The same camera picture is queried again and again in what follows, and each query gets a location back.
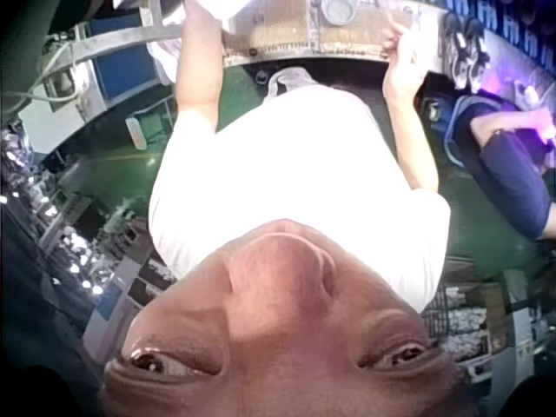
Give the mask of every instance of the eye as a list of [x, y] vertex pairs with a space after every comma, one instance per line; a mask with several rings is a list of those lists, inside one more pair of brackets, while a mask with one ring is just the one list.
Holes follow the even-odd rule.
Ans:
[[403, 367], [417, 361], [427, 349], [419, 343], [404, 343], [380, 355], [366, 355], [358, 363], [359, 367], [388, 370]]
[[378, 369], [391, 369], [393, 367], [403, 367], [409, 363], [418, 360], [426, 349], [417, 343], [408, 343], [402, 347], [398, 347], [392, 353], [385, 354], [379, 361], [374, 364]]
[[133, 367], [164, 376], [208, 375], [199, 369], [188, 367], [182, 362], [158, 352], [138, 352], [132, 355], [129, 363]]

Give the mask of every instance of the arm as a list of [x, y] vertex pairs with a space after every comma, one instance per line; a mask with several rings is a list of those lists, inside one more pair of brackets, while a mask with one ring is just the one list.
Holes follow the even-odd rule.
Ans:
[[556, 239], [556, 203], [550, 206], [550, 215], [548, 215], [548, 223], [542, 234], [545, 239]]
[[536, 129], [541, 137], [550, 135], [553, 127], [548, 109], [533, 111], [500, 111], [477, 116], [471, 121], [471, 131], [477, 143], [484, 148], [497, 130]]
[[388, 112], [394, 128], [398, 163], [409, 187], [438, 192], [436, 163], [413, 104], [388, 104]]
[[390, 64], [383, 92], [394, 128], [398, 163], [412, 189], [438, 192], [433, 153], [413, 105], [417, 90], [423, 84], [423, 71], [414, 59], [412, 35], [396, 23], [391, 26], [390, 40], [385, 43], [385, 48], [390, 49]]
[[222, 25], [197, 1], [186, 2], [175, 86], [178, 112], [194, 110], [216, 129], [222, 90]]

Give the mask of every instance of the white t-shirt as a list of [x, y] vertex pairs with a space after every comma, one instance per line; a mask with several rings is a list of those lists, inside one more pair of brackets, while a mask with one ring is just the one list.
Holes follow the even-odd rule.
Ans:
[[225, 243], [288, 218], [357, 256], [420, 312], [440, 280], [449, 217], [440, 195], [409, 188], [361, 100], [315, 85], [218, 134], [199, 114], [181, 113], [156, 178], [149, 228], [181, 279]]

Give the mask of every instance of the man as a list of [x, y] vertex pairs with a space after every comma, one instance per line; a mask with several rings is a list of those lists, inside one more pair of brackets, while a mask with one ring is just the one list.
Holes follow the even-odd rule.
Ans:
[[471, 104], [454, 126], [466, 168], [496, 209], [532, 241], [556, 239], [556, 204], [542, 178], [555, 166], [548, 140], [553, 129], [548, 109], [508, 112], [489, 103]]
[[413, 107], [423, 80], [410, 36], [396, 28], [387, 45], [398, 166], [368, 108], [319, 85], [215, 134], [221, 27], [196, 3], [187, 16], [149, 224], [181, 280], [109, 364], [108, 413], [461, 415], [455, 366], [418, 316], [449, 207]]

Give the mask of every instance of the nose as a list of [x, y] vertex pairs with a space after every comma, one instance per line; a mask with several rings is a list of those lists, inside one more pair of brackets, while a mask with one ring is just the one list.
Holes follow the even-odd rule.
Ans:
[[329, 254], [283, 233], [255, 239], [228, 265], [234, 297], [249, 315], [264, 321], [299, 322], [322, 314], [331, 300], [334, 271]]

